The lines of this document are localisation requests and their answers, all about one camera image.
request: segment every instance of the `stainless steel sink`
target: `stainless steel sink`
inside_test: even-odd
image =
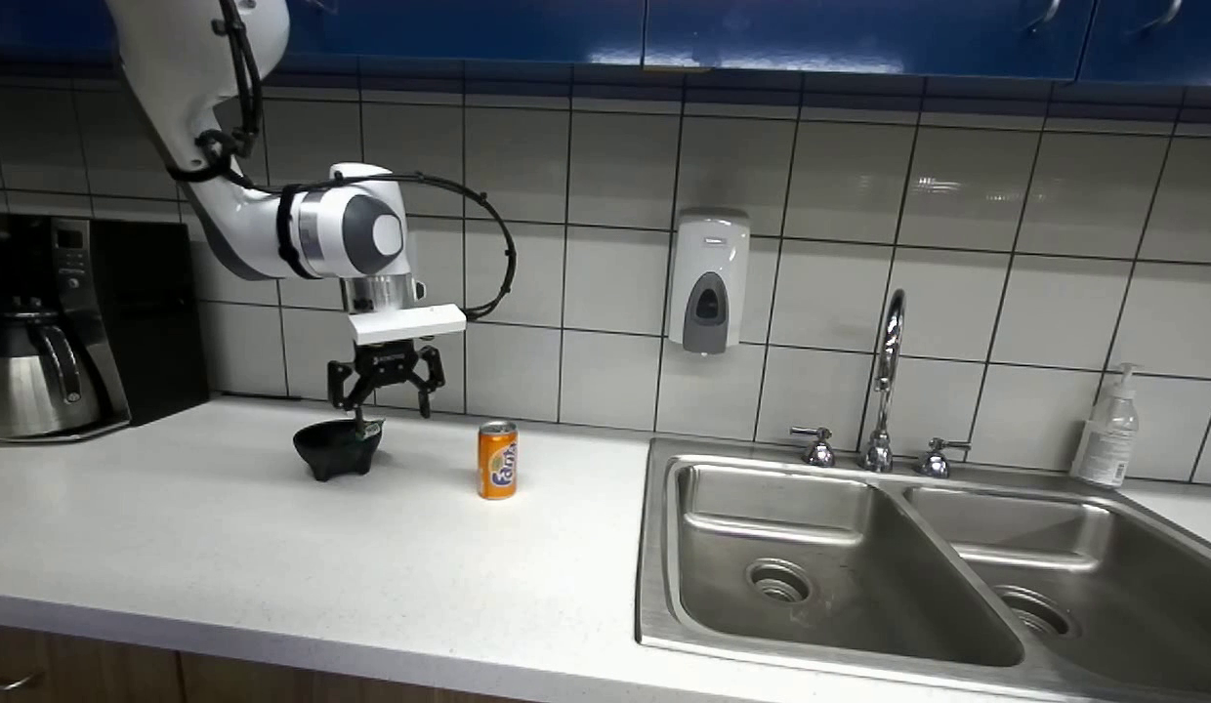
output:
[[[652,447],[636,637],[1033,701],[1211,701],[1211,548],[1074,481]]]

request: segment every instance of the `white tile wall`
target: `white tile wall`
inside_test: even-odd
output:
[[[973,461],[1062,469],[1098,380],[1131,361],[1135,477],[1211,481],[1205,94],[735,82],[279,85],[244,171],[321,180],[367,155],[464,180],[512,220],[514,294],[438,341],[440,413],[779,447],[833,426],[851,451],[877,307],[907,291],[897,451],[937,435],[970,439]],[[425,296],[492,296],[492,223],[425,188],[404,207]],[[679,207],[752,220],[747,345],[725,357],[662,345]],[[188,214],[123,89],[93,77],[0,77],[0,212]],[[325,400],[325,361],[348,357],[339,291],[236,280],[203,233],[190,262],[213,387]]]

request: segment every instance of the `white countertop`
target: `white countertop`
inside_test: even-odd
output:
[[[0,624],[520,701],[981,701],[639,649],[639,439],[523,429],[472,491],[469,421],[387,421],[317,485],[317,408],[209,404],[85,447],[0,451]],[[1211,538],[1211,491],[1127,488]]]

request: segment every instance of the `coffee maker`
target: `coffee maker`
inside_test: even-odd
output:
[[[184,228],[0,214],[0,442],[81,442],[203,400]]]

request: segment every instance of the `soda can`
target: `soda can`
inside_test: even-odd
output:
[[[484,421],[475,439],[479,499],[507,499],[520,488],[520,429],[514,421]]]

